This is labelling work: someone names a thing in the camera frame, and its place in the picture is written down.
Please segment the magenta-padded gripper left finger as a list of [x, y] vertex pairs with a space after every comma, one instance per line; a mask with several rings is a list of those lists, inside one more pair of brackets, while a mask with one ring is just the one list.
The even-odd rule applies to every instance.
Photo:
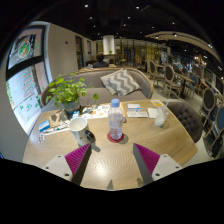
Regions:
[[56, 155], [43, 169], [65, 180], [80, 185], [91, 155], [91, 145], [81, 146], [69, 154]]

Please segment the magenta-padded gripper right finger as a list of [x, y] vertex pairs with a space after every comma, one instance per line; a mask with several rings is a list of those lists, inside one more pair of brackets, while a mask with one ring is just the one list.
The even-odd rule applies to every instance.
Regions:
[[168, 154], [159, 155], [137, 143], [133, 144], [133, 154], [145, 185], [182, 169]]

